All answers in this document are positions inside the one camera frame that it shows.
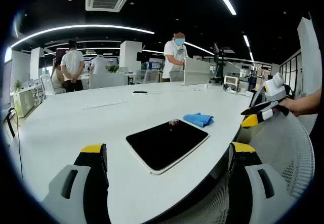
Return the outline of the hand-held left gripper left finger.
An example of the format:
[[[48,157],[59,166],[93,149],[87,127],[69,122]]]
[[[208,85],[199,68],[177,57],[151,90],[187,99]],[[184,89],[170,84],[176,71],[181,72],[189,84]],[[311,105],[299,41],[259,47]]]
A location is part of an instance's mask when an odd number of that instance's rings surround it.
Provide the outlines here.
[[[106,144],[88,145],[49,183],[42,205],[59,223],[111,223]]]

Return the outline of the person's right hand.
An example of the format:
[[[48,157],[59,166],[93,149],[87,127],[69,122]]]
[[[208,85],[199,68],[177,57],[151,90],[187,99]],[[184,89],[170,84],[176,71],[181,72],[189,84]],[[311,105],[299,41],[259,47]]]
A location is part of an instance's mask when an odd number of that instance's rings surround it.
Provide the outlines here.
[[[304,99],[290,99],[285,98],[281,103],[281,106],[286,107],[290,112],[292,112],[296,117],[304,114]]]

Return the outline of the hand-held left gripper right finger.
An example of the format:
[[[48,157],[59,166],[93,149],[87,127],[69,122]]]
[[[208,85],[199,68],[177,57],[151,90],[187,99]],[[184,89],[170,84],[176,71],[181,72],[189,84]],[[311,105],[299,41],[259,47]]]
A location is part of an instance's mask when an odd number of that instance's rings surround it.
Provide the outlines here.
[[[284,178],[248,144],[230,143],[228,173],[228,223],[277,223],[296,202]]]

